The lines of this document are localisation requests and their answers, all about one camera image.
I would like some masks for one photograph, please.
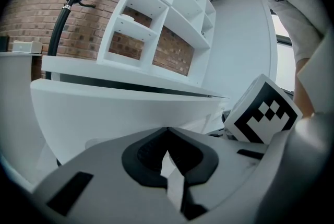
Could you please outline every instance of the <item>white box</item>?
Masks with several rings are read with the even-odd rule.
[[[22,42],[22,41],[15,40],[13,44],[12,52],[40,54],[42,52],[42,43],[37,42],[37,41]]]
[[[257,77],[224,122],[237,140],[269,144],[273,135],[290,130],[302,112],[267,76]]]

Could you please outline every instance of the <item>window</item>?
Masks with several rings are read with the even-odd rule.
[[[272,15],[272,21],[277,36],[276,84],[282,89],[293,91],[296,67],[291,40],[277,15]]]

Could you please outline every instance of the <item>black rectangular strip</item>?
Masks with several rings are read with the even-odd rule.
[[[59,214],[66,216],[92,178],[93,175],[91,174],[78,172],[58,191],[47,205]]]
[[[241,150],[237,151],[236,153],[240,154],[240,155],[248,156],[248,157],[251,157],[251,158],[254,158],[254,159],[259,159],[259,160],[261,160],[263,155],[265,155],[265,154],[262,154],[261,152],[250,151],[250,150],[246,150],[246,149],[241,149]]]

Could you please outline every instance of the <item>shelving unit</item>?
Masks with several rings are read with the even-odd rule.
[[[125,7],[150,17],[150,26],[122,16]],[[210,0],[120,0],[105,30],[97,62],[200,87],[209,60],[215,19]],[[152,64],[163,26],[195,49],[188,76]],[[109,52],[114,32],[144,42],[140,60]]]

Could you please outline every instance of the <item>white t-shirt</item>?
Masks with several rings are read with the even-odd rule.
[[[268,0],[289,33],[296,63],[310,58],[330,26],[321,0]]]

